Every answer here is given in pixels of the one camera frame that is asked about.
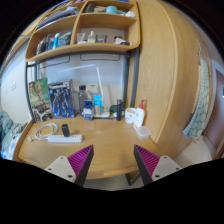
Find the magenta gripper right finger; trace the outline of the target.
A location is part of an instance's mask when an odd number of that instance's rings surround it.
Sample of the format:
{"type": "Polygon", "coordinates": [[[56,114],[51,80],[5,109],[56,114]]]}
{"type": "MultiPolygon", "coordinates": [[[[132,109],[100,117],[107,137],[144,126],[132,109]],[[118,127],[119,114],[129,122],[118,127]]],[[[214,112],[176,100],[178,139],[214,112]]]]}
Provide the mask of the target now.
{"type": "Polygon", "coordinates": [[[134,145],[134,157],[144,185],[181,170],[168,155],[158,156],[139,145],[134,145]]]}

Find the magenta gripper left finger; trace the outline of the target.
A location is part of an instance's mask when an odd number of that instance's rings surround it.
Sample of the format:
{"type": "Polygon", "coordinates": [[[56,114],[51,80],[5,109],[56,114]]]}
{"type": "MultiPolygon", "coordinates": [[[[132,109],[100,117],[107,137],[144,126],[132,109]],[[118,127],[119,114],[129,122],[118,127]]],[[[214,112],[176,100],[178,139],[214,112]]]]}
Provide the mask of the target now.
{"type": "Polygon", "coordinates": [[[46,168],[46,171],[78,186],[83,186],[93,155],[94,148],[89,145],[68,157],[59,156],[46,168]]]}

